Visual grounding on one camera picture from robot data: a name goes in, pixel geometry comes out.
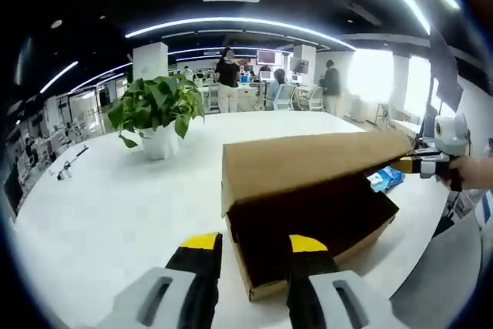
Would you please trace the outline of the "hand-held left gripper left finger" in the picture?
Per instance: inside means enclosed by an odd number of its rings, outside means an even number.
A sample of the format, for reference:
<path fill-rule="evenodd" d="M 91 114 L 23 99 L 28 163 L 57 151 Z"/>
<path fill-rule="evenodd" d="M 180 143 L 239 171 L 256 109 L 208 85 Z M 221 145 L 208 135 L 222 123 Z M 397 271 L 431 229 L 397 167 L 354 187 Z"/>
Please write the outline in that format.
<path fill-rule="evenodd" d="M 165 267 L 154 267 L 118 293 L 97 328 L 210 328 L 219 300 L 223 235 L 182 242 Z"/>

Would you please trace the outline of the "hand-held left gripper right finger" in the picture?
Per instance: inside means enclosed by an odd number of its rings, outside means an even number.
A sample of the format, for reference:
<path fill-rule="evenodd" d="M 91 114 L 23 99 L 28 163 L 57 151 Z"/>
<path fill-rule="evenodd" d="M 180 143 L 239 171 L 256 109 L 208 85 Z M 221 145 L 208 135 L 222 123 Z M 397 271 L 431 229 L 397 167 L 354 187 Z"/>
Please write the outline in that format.
<path fill-rule="evenodd" d="M 289 235 L 287 307 L 293 328 L 386 328 L 390 302 L 351 270 L 338 270 L 320 241 Z"/>

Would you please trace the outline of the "person's right hand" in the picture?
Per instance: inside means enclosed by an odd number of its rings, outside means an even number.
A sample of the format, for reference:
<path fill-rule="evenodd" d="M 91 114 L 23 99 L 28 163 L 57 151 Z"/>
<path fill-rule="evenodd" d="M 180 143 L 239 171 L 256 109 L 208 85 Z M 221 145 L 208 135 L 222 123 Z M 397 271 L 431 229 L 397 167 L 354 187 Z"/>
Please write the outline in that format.
<path fill-rule="evenodd" d="M 481 164 L 470 156 L 461 156 L 450 162 L 450 170 L 457 170 L 461 178 L 463 190 L 479 189 L 482 187 Z"/>

